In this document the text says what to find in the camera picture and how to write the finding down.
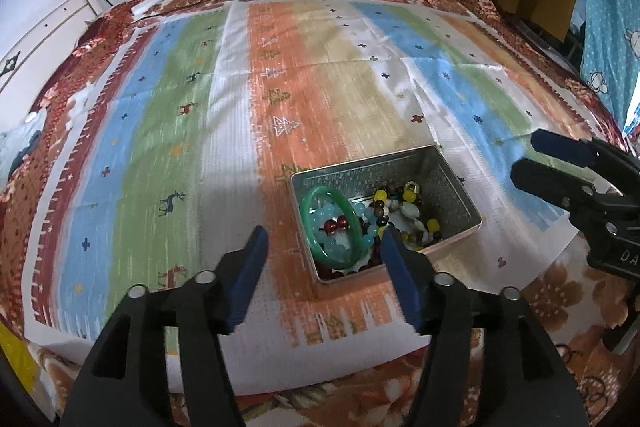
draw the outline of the bed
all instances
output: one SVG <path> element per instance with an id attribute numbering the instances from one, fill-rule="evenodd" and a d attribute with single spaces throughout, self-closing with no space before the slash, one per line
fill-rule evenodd
<path id="1" fill-rule="evenodd" d="M 42 137 L 1 196 L 2 321 L 24 339 L 15 364 L 45 409 L 62 413 L 132 284 L 180 285 L 260 223 L 268 263 L 245 324 L 222 339 L 245 419 L 400 425 L 428 339 L 388 282 L 315 295 L 287 181 L 436 144 L 484 220 L 438 269 L 477 289 L 523 288 L 592 423 L 604 415 L 636 356 L 635 344 L 613 355 L 600 342 L 626 317 L 628 287 L 588 268 L 567 214 L 508 174 L 523 155 L 549 161 L 528 145 L 536 128 L 626 144 L 595 93 L 492 0 L 162 0 L 134 17 L 141 1 L 94 22 L 52 76 L 34 107 L 46 110 Z M 479 392 L 476 333 L 464 425 Z M 167 354 L 187 425 L 175 331 Z"/>

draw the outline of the green stripe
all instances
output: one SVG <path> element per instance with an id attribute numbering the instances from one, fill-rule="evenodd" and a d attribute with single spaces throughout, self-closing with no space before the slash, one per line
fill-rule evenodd
<path id="1" fill-rule="evenodd" d="M 435 32 L 430 24 L 418 17 L 404 6 L 385 6 L 388 12 L 407 23 L 418 35 L 431 41 L 449 57 L 454 67 L 476 88 L 484 104 L 489 107 L 513 134 L 514 139 L 522 143 L 525 148 L 525 156 L 532 160 L 549 165 L 568 174 L 578 176 L 584 180 L 593 182 L 596 175 L 584 169 L 577 168 L 570 163 L 551 158 L 545 154 L 535 152 L 530 144 L 530 121 L 513 103 L 513 100 L 496 84 L 494 79 L 478 68 L 478 64 L 469 62 L 466 55 L 453 47 L 447 39 L 443 39 Z"/>
<path id="2" fill-rule="evenodd" d="M 184 267 L 187 277 L 197 269 L 198 252 L 188 249 L 188 239 L 189 244 L 195 243 L 188 233 L 193 234 L 197 225 L 187 210 L 197 197 L 199 137 L 212 80 L 206 73 L 215 68 L 225 19 L 224 11 L 191 18 L 167 57 L 134 137 L 113 229 L 107 316 L 131 285 L 158 289 L 158 275 L 168 269 Z M 195 71 L 203 74 L 187 84 L 187 76 Z M 191 102 L 198 105 L 189 114 L 178 115 L 178 108 Z M 160 200 L 175 191 L 184 192 L 185 200 L 175 198 L 174 212 L 159 216 Z M 180 274 L 175 278 L 178 283 L 186 279 Z"/>

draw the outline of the green jade bangle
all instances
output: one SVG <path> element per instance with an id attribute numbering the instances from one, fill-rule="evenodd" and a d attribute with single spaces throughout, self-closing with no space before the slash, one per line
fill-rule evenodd
<path id="1" fill-rule="evenodd" d="M 310 222 L 309 209 L 311 208 L 311 201 L 318 196 L 328 196 L 332 198 L 344 214 L 344 217 L 347 218 L 347 223 L 349 223 L 348 233 L 351 239 L 351 256 L 346 261 L 331 257 L 322 249 L 316 239 L 314 227 Z M 341 192 L 338 192 L 338 190 L 325 187 L 324 185 L 313 187 L 305 194 L 302 201 L 300 201 L 300 217 L 302 218 L 302 225 L 305 229 L 306 240 L 308 240 L 309 247 L 311 248 L 311 254 L 318 263 L 322 263 L 334 270 L 347 270 L 362 258 L 365 249 L 362 244 L 360 221 L 353 211 L 351 203 L 349 203 L 347 198 L 345 198 Z"/>

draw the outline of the blue stripe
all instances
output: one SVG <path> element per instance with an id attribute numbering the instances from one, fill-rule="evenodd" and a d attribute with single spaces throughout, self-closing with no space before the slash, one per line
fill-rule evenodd
<path id="1" fill-rule="evenodd" d="M 68 333 L 95 339 L 100 332 L 95 325 L 96 320 L 100 329 L 104 323 L 113 227 L 118 202 L 127 197 L 121 194 L 122 179 L 129 168 L 132 143 L 148 102 L 154 95 L 154 88 L 162 77 L 169 53 L 189 20 L 185 18 L 164 24 L 146 46 L 136 67 L 125 78 L 117 98 L 110 102 L 101 135 L 93 146 L 93 157 L 85 165 L 90 171 L 82 173 L 86 188 L 81 204 L 70 209 L 68 214 L 68 242 L 63 244 L 66 260 L 58 286 L 60 326 Z M 85 237 L 90 243 L 86 250 L 83 246 Z M 78 283 L 82 284 L 79 292 L 76 291 Z M 65 313 L 70 318 L 69 330 L 66 329 Z M 85 317 L 89 319 L 88 331 Z"/>
<path id="2" fill-rule="evenodd" d="M 474 140 L 492 175 L 514 206 L 523 211 L 540 230 L 548 229 L 564 211 L 518 190 L 511 182 L 511 166 L 525 155 L 526 150 L 522 138 L 513 136 L 500 115 L 486 105 L 482 94 L 465 78 L 465 69 L 478 66 L 462 64 L 456 67 L 446 52 L 434 42 L 426 40 L 380 4 L 355 2 L 353 5 L 414 61 L 425 79 L 426 92 L 437 94 L 466 134 Z M 477 118 L 482 120 L 481 123 L 475 120 Z M 502 141 L 501 146 L 495 144 L 496 139 Z"/>

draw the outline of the striped blanket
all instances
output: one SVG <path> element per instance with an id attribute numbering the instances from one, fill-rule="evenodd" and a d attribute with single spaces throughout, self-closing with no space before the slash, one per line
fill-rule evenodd
<path id="1" fill-rule="evenodd" d="M 575 234 L 564 212 L 511 184 L 518 158 L 546 160 L 530 133 L 608 133 L 463 9 L 227 2 L 123 35 L 56 113 L 25 241 L 24 336 L 76 362 L 132 284 L 180 285 L 256 224 L 270 234 L 268 263 L 245 324 L 222 339 L 237 393 L 328 380 L 418 349 L 425 339 L 404 323 L 388 282 L 316 297 L 289 177 L 436 144 L 484 220 L 439 266 L 497 291 L 526 286 Z M 177 354 L 174 331 L 167 348 Z"/>

